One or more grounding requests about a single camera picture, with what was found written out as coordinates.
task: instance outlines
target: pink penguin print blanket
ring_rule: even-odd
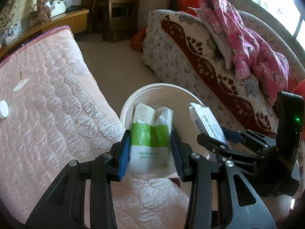
[[[277,91],[287,89],[287,59],[256,32],[244,26],[240,14],[227,0],[199,0],[200,8],[215,33],[225,32],[234,52],[235,78],[245,79],[250,70],[257,76],[268,102],[273,105]]]

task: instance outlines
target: bolt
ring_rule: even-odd
[[[76,160],[71,160],[71,161],[69,162],[69,165],[70,165],[71,167],[73,167],[73,166],[77,165],[77,161],[76,161]]]
[[[226,166],[232,167],[234,163],[230,160],[226,161]]]
[[[111,152],[103,153],[103,158],[110,158],[112,156]]]
[[[192,158],[200,158],[200,154],[198,154],[198,153],[196,153],[196,152],[193,152],[193,153],[191,154],[191,157],[192,157]]]

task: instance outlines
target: floor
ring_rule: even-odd
[[[120,116],[128,97],[137,89],[161,81],[142,60],[141,52],[130,47],[130,40],[102,41],[100,33],[76,39],[85,63],[109,105]]]

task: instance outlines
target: white bottle cap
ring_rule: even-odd
[[[4,119],[9,115],[9,106],[5,100],[0,101],[0,118]]]

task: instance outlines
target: white cable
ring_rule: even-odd
[[[146,22],[148,23],[148,20],[146,19],[146,16],[145,16],[144,11],[143,11],[143,8],[142,8],[142,0],[140,1],[140,4],[141,4],[141,10],[142,10],[142,13],[143,13],[143,15],[144,15],[144,18],[145,18]]]
[[[95,0],[94,0],[94,4],[93,4],[93,7],[92,7],[92,12],[93,12],[93,13],[95,13],[94,10],[93,10],[93,9],[94,9],[94,6],[95,6]]]

